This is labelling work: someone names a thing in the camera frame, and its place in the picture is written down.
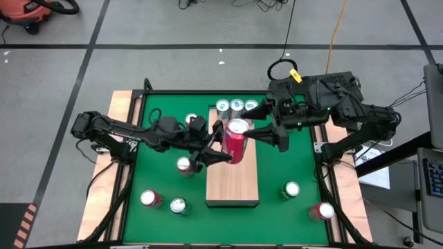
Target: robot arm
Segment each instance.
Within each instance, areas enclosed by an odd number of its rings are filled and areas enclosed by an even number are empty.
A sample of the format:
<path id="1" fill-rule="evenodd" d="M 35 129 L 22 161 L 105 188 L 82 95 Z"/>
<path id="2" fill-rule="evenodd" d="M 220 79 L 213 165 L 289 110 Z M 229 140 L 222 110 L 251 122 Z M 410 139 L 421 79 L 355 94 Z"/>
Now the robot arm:
<path id="1" fill-rule="evenodd" d="M 107 148 L 112 160 L 129 164 L 133 151 L 127 142 L 118 142 L 110 135 L 121 136 L 129 140 L 143 142 L 149 148 L 165 152 L 169 148 L 183 149 L 192 155 L 190 162 L 195 172 L 200 172 L 203 165 L 227 161 L 231 156 L 211 149 L 214 142 L 222 142 L 223 124 L 217 121 L 213 133 L 208 133 L 207 122 L 202 116 L 191 120 L 189 127 L 182 127 L 171 116 L 161 117 L 152 122 L 151 127 L 142 128 L 101 115 L 97 111 L 78 114 L 71 134 L 80 140 L 90 140 Z"/>
<path id="2" fill-rule="evenodd" d="M 290 86 L 292 81 L 293 78 L 287 78 L 283 85 Z M 246 111 L 243 118 L 266 120 L 267 116 L 271 116 L 272 123 L 247 131 L 244 135 L 277 145 L 280 151 L 286 151 L 289 148 L 288 129 L 301 130 L 303 127 L 322 125 L 330 116 L 334 124 L 340 127 L 349 128 L 357 122 L 362 123 L 361 128 L 347 138 L 322 145 L 321 160 L 326 164 L 340 159 L 345 151 L 369 140 L 389 140 L 395 135 L 401 117 L 392 107 L 361 104 L 363 98 L 359 92 L 353 92 L 355 88 L 351 91 L 340 84 L 322 80 L 311 82 L 308 77 L 303 82 L 310 82 L 305 101 L 297 101 L 287 87 L 280 87 L 266 95 L 258 107 Z"/>

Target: yellow cable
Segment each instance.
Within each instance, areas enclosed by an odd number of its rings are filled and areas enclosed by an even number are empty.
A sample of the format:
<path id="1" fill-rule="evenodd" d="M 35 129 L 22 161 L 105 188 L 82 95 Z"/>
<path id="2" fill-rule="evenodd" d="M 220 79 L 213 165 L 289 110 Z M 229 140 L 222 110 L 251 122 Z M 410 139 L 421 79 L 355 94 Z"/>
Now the yellow cable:
<path id="1" fill-rule="evenodd" d="M 343 0 L 343 7 L 341 8 L 341 12 L 340 12 L 340 15 L 338 16 L 334 32 L 332 33 L 331 44 L 329 45 L 329 50 L 327 52 L 326 74 L 327 74 L 327 70 L 329 69 L 329 62 L 331 60 L 332 44 L 334 43 L 335 34 L 337 33 L 338 27 L 340 26 L 341 17 L 343 16 L 343 13 L 345 12 L 346 4 L 347 4 L 347 0 Z"/>

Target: yellow tag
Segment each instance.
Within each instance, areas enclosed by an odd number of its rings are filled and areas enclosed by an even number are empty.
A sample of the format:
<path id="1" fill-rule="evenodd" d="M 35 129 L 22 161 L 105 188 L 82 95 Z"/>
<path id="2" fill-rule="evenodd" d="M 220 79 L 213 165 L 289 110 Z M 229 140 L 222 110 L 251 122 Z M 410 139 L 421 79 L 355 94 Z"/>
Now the yellow tag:
<path id="1" fill-rule="evenodd" d="M 302 77 L 298 74 L 296 69 L 293 68 L 289 72 L 292 75 L 292 77 L 297 81 L 297 83 L 302 82 Z"/>

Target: green felt mat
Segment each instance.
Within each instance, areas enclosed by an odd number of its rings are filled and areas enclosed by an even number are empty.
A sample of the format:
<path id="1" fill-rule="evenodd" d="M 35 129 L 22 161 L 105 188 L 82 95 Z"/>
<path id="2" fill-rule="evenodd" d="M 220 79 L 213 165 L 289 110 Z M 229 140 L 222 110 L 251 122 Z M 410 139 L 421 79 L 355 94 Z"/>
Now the green felt mat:
<path id="1" fill-rule="evenodd" d="M 263 95 L 149 95 L 143 126 L 148 127 L 147 115 L 160 108 L 164 116 L 175 116 L 184 122 L 188 113 L 208 118 L 210 106 L 219 99 L 261 101 Z M 257 121 L 263 127 L 269 121 Z M 180 175 L 175 165 L 186 151 L 171 149 L 158 153 L 141 145 L 136 163 L 127 222 L 125 243 L 244 243 L 244 244 L 326 244 L 324 222 L 312 221 L 307 210 L 320 201 L 318 183 L 314 178 L 314 152 L 308 129 L 291 131 L 290 147 L 280 153 L 277 147 L 256 143 L 260 204 L 254 209 L 207 208 L 206 171 L 191 178 Z M 282 201 L 278 189 L 287 181 L 296 181 L 300 195 Z M 162 194 L 159 210 L 140 202 L 144 190 Z M 170 211 L 173 198 L 183 197 L 192 206 L 190 216 Z"/>

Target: white paper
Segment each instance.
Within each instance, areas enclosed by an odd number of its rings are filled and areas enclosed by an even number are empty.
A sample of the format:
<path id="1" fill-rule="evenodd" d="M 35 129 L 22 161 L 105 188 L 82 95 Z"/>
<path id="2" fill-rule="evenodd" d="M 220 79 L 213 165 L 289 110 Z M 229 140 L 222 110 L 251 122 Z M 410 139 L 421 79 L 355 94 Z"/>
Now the white paper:
<path id="1" fill-rule="evenodd" d="M 363 152 L 365 152 L 369 147 L 363 146 L 363 149 L 359 151 L 355 156 L 358 158 Z M 360 164 L 381 155 L 383 152 L 379 151 L 378 149 L 371 149 L 370 151 L 366 152 L 360 159 L 358 159 L 355 162 L 355 165 L 358 167 Z M 390 189 L 390 182 L 389 182 L 389 168 L 384 167 L 383 169 L 379 169 L 375 172 L 372 172 L 371 174 L 367 174 L 365 176 L 362 176 L 359 178 L 360 183 L 372 185 L 375 187 L 382 187 L 387 190 Z"/>

